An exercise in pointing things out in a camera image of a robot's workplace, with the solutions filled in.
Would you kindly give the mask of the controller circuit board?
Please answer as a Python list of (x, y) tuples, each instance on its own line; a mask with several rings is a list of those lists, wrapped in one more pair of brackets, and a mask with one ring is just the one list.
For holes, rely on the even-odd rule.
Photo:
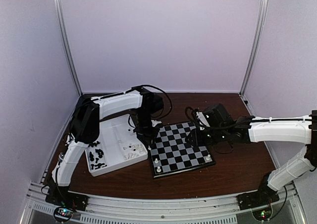
[(58, 222), (67, 222), (73, 217), (73, 215), (74, 211), (65, 207), (57, 207), (53, 211), (53, 217)]
[(252, 215), (253, 215), (255, 220), (260, 221), (260, 222), (265, 222), (271, 218), (272, 209), (271, 208), (263, 208), (263, 209), (253, 210)]

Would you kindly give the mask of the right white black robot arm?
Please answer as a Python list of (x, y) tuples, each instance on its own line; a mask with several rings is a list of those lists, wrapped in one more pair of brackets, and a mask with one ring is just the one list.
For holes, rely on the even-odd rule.
[(304, 147), (280, 168), (266, 174), (254, 201), (264, 205), (284, 185), (317, 167), (317, 114), (291, 118), (242, 116), (237, 120), (225, 111), (194, 110), (189, 120), (195, 125), (186, 141), (192, 146), (212, 146), (226, 141), (257, 143), (264, 141), (297, 142)]

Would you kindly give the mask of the black white chess board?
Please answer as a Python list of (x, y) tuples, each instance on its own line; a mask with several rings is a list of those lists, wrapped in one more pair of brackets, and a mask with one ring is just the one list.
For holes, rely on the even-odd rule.
[[(153, 178), (161, 178), (216, 164), (207, 147), (193, 147), (185, 142), (186, 136), (194, 128), (195, 125), (189, 121), (160, 128), (154, 142), (154, 148), (149, 150)], [(206, 161), (208, 154), (211, 155), (210, 161)], [(158, 164), (154, 163), (155, 158), (159, 160)], [(161, 168), (160, 173), (156, 172), (157, 167)]]

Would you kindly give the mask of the front aluminium rail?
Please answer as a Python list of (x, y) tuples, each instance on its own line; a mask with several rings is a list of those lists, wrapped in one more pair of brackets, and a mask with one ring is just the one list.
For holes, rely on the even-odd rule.
[[(31, 183), (18, 224), (57, 224), (56, 205), (45, 202), (42, 184)], [(278, 192), (280, 200), (271, 204), (275, 218), (258, 221), (256, 209), (241, 210), (237, 195), (205, 198), (146, 200), (85, 194), (85, 211), (76, 211), (66, 224), (308, 224), (297, 189), (288, 184)]]

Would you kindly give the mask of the right aluminium frame post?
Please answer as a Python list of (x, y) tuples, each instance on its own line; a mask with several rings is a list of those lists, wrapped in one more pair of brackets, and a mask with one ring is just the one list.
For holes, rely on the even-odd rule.
[(246, 94), (247, 86), (250, 81), (252, 70), (256, 61), (258, 49), (260, 46), (261, 36), (264, 29), (265, 19), (267, 15), (268, 2), (269, 0), (260, 0), (257, 25), (255, 29), (253, 43), (252, 43), (251, 53), (249, 56), (247, 69), (246, 69), (245, 76), (244, 76), (240, 93), (239, 93), (241, 97), (244, 97)]

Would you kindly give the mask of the aluminium frame post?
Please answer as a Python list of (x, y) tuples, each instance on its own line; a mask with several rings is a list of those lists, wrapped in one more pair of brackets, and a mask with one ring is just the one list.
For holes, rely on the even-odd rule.
[(56, 14), (57, 14), (57, 19), (58, 19), (58, 23), (59, 23), (59, 29), (60, 29), (60, 33), (61, 33), (62, 44), (63, 44), (63, 49), (64, 49), (64, 53), (66, 56), (67, 64), (68, 64), (71, 78), (72, 78), (72, 81), (75, 85), (77, 94), (80, 96), (80, 95), (82, 95), (82, 89), (81, 89), (81, 86), (79, 83), (78, 75), (77, 75), (75, 65), (73, 62), (73, 57), (71, 54), (71, 49), (70, 49), (69, 40), (68, 40), (68, 36), (67, 36), (67, 31), (66, 31), (66, 26), (65, 26), (65, 21), (64, 21), (64, 17), (63, 17), (62, 3), (61, 3), (61, 0), (53, 0), (53, 1), (55, 4), (55, 10), (56, 10)]
[(257, 25), (255, 29), (253, 43), (252, 43), (251, 53), (249, 56), (247, 69), (246, 69), (245, 76), (244, 76), (240, 93), (239, 93), (241, 97), (244, 97), (246, 94), (247, 86), (250, 81), (252, 70), (256, 61), (258, 49), (260, 46), (261, 36), (264, 29), (265, 19), (267, 15), (268, 2), (269, 0), (260, 0)]

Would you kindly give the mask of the black chess pieces pile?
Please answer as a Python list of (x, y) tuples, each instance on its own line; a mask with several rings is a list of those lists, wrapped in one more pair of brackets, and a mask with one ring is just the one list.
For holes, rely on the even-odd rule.
[(88, 145), (86, 156), (90, 171), (96, 171), (107, 167), (105, 152), (100, 141), (96, 141)]

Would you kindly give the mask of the white chess pieces pile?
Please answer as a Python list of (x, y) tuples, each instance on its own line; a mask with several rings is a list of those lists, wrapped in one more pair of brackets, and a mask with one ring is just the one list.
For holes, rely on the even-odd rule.
[(140, 158), (147, 155), (147, 150), (141, 142), (132, 142), (124, 145), (122, 150), (125, 160)]

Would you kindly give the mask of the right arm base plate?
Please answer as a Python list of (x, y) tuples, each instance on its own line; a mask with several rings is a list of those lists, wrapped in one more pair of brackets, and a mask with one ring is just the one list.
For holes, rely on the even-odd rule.
[(253, 209), (260, 206), (269, 205), (270, 203), (274, 203), (279, 200), (280, 198), (277, 193), (268, 194), (259, 191), (243, 193), (237, 196), (240, 210)]

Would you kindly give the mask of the white compartment tray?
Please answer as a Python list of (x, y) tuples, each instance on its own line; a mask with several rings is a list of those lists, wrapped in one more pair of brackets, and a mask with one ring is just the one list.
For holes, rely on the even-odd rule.
[(148, 154), (131, 160), (124, 159), (123, 146), (132, 142), (141, 142), (133, 132), (133, 122), (128, 119), (129, 115), (125, 114), (100, 122), (100, 135), (96, 141), (100, 141), (105, 152), (107, 167), (90, 171), (87, 165), (92, 176), (103, 175), (148, 159)]

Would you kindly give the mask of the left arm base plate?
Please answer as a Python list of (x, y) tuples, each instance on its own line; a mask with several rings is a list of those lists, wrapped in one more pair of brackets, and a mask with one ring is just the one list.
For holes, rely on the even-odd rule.
[(59, 193), (48, 194), (45, 198), (47, 203), (57, 206), (66, 207), (72, 210), (85, 211), (88, 204), (89, 197), (82, 194), (67, 193), (60, 195)]

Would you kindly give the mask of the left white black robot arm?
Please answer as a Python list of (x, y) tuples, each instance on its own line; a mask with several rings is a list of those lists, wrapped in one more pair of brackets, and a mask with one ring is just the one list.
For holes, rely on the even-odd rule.
[(71, 202), (68, 189), (83, 154), (93, 176), (145, 160), (146, 148), (159, 130), (152, 115), (163, 108), (162, 97), (145, 86), (105, 96), (82, 96), (72, 115), (67, 148), (47, 180), (48, 196), (60, 206)]

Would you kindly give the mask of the right controller circuit board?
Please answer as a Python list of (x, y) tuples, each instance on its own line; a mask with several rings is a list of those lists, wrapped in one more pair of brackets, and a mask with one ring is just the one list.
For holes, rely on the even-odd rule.
[(253, 210), (252, 215), (253, 215), (255, 220), (260, 221), (260, 222), (265, 222), (271, 218), (272, 209), (271, 208), (263, 208), (263, 209)]

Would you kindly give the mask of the left controller circuit board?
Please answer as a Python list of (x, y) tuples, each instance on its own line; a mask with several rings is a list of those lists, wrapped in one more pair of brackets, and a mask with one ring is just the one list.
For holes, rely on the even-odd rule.
[(73, 215), (74, 211), (65, 207), (57, 207), (53, 211), (53, 217), (58, 222), (67, 222), (73, 217)]

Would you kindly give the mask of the left aluminium frame post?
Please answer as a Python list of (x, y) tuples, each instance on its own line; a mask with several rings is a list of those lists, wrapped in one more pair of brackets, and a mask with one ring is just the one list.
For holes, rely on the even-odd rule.
[(82, 95), (82, 89), (81, 89), (81, 86), (79, 83), (78, 75), (77, 75), (75, 65), (73, 62), (73, 57), (71, 54), (71, 49), (70, 49), (69, 40), (68, 40), (68, 36), (67, 36), (67, 31), (66, 31), (66, 26), (65, 26), (65, 21), (64, 21), (64, 17), (63, 17), (62, 3), (61, 3), (61, 0), (53, 0), (53, 1), (55, 4), (55, 10), (56, 10), (56, 14), (57, 14), (57, 19), (58, 19), (58, 23), (59, 23), (59, 29), (60, 29), (60, 33), (61, 33), (62, 44), (63, 44), (63, 49), (64, 49), (64, 53), (66, 56), (67, 64), (68, 64), (71, 78), (72, 78), (72, 81), (75, 85), (77, 94), (80, 96), (80, 95)]

